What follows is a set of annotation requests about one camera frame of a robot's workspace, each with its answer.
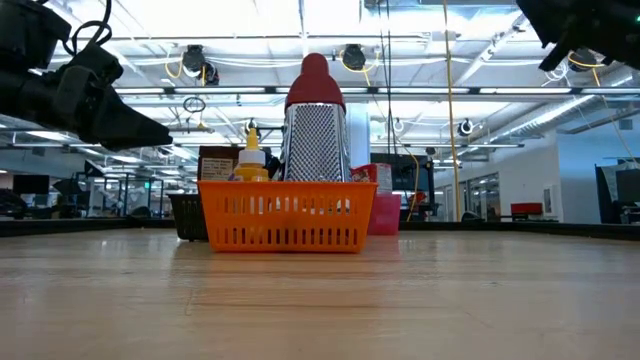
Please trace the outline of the black monitor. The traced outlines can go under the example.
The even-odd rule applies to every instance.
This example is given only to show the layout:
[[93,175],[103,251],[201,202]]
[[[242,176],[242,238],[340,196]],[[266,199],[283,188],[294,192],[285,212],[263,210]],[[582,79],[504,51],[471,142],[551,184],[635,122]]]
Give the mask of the black monitor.
[[14,193],[46,195],[49,193],[50,177],[48,175],[15,174],[12,190]]

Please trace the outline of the black metal table frame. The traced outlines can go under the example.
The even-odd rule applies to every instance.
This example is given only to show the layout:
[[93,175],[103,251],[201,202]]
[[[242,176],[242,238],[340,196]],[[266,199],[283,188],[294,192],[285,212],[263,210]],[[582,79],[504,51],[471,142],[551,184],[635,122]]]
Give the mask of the black metal table frame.
[[[90,218],[0,221],[0,237],[30,236],[130,228],[175,228],[172,219]],[[555,222],[401,222],[400,231],[531,232],[625,241],[640,241],[640,225],[566,224]]]

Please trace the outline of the pink plastic tray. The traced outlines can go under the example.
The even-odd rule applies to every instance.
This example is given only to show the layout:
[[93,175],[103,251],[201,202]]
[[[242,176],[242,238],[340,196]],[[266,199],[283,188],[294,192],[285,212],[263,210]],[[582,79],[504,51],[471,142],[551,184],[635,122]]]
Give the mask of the pink plastic tray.
[[401,196],[380,193],[374,197],[368,234],[377,236],[396,235],[399,231]]

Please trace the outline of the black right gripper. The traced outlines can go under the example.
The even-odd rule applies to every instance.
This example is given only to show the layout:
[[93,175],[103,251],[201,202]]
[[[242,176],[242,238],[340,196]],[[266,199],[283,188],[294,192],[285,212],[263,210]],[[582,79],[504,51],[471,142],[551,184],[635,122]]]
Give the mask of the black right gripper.
[[553,71],[586,48],[640,70],[640,0],[515,0],[541,44],[554,48],[538,68]]

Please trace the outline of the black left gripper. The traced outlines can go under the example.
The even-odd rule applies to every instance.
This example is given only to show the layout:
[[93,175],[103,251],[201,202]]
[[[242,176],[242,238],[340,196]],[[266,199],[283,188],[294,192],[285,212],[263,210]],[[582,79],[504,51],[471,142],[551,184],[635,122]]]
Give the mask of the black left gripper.
[[112,88],[123,68],[87,47],[54,72],[0,66],[0,114],[77,134],[109,150],[169,145],[169,129],[125,104]]

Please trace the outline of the red cereal box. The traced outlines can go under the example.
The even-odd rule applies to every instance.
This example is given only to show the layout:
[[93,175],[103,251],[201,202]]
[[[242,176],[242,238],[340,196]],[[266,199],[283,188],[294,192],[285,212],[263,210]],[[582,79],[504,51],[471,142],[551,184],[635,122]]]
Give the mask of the red cereal box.
[[393,191],[392,167],[386,163],[370,163],[351,168],[351,179],[354,182],[370,182],[377,184],[378,193]]

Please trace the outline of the red background box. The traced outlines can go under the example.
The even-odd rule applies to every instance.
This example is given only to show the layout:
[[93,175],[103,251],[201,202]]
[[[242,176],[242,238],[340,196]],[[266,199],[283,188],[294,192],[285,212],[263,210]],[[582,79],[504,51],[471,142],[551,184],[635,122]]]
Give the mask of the red background box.
[[543,205],[540,202],[522,202],[511,204],[511,215],[534,215],[539,216],[544,214]]

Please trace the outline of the yellow squeeze bottle white cap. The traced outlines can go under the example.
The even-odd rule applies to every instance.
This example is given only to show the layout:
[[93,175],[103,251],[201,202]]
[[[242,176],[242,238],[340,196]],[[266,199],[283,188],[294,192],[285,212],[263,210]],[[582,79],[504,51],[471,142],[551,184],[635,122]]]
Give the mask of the yellow squeeze bottle white cap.
[[247,145],[238,154],[238,164],[233,172],[234,181],[267,182],[270,180],[266,166],[266,153],[259,147],[257,130],[251,128]]

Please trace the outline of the black slotted plastic basket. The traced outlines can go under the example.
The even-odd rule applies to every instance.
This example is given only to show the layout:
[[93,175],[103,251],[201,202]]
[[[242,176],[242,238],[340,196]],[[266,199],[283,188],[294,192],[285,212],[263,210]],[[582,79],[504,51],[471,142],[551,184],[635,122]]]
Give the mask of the black slotted plastic basket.
[[199,194],[170,194],[177,235],[189,242],[207,241],[208,234]]

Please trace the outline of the orange slotted plastic basket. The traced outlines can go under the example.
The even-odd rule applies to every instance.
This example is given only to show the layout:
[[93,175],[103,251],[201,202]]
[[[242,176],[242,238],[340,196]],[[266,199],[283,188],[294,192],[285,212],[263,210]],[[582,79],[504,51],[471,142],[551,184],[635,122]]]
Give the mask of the orange slotted plastic basket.
[[216,252],[359,253],[377,185],[371,182],[198,183]]

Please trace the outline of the brown paper packet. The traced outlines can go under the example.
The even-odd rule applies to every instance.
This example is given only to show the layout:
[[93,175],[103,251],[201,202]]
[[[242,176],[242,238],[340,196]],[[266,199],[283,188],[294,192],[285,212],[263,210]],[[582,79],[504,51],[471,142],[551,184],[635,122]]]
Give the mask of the brown paper packet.
[[198,157],[198,181],[226,181],[238,164],[240,151],[237,146],[200,146]]

